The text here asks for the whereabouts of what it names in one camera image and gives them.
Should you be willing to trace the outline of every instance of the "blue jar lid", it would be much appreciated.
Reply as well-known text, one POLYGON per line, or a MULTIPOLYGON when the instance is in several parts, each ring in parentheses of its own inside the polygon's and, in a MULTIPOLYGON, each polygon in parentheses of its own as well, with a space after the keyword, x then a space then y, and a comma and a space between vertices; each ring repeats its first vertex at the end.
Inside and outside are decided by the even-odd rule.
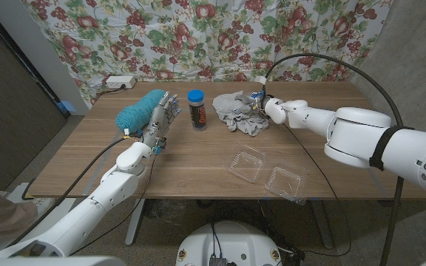
POLYGON ((199 89, 193 89, 189 91, 187 95, 189 101, 193 103, 201 102, 203 100, 203 96, 204 96, 203 92, 200 91, 199 89))

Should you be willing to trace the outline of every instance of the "gray wall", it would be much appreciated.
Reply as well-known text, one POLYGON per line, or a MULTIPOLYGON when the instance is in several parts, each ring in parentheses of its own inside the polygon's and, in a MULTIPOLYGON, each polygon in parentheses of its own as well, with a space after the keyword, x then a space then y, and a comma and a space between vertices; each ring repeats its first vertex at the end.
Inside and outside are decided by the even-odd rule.
MULTIPOLYGON (((376 46, 360 67, 396 102, 406 126, 426 131, 426 1, 394 0, 376 46)), ((374 108, 391 115, 364 78, 352 79, 374 108)))
POLYGON ((89 110, 78 87, 20 0, 0 0, 0 22, 72 115, 89 110))

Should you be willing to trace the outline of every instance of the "jar label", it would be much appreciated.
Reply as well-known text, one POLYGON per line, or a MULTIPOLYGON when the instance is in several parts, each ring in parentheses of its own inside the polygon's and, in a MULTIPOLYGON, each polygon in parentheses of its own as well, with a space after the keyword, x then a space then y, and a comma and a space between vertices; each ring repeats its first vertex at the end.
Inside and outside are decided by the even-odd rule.
POLYGON ((192 118, 192 125, 201 129, 206 125, 206 112, 205 105, 201 106, 190 106, 190 116, 192 118))

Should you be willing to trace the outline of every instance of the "power strip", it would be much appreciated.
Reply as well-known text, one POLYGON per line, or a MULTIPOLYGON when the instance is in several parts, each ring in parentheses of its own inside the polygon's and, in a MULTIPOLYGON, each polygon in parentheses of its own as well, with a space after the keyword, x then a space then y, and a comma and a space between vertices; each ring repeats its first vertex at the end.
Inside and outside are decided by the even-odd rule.
POLYGON ((136 84, 136 79, 132 76, 111 76, 106 82, 110 89, 119 89, 123 84, 126 89, 131 89, 136 84))

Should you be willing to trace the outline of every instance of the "table leg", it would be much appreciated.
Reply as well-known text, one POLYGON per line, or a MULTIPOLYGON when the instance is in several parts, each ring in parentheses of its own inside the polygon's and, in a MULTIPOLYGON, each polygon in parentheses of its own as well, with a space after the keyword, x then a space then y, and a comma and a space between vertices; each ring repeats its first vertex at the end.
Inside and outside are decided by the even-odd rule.
POLYGON ((124 243, 126 243, 126 245, 134 244, 136 232, 138 231, 139 221, 141 220, 142 209, 144 207, 145 199, 137 199, 134 202, 134 206, 138 204, 139 200, 141 201, 141 203, 139 203, 139 206, 132 213, 131 221, 129 222, 129 227, 127 228, 126 239, 124 240, 124 243))
POLYGON ((317 221, 318 231, 322 239, 323 247, 326 249, 333 249, 333 237, 330 231, 330 225, 326 218, 325 209, 321 200, 312 200, 311 209, 314 212, 315 221, 317 221))

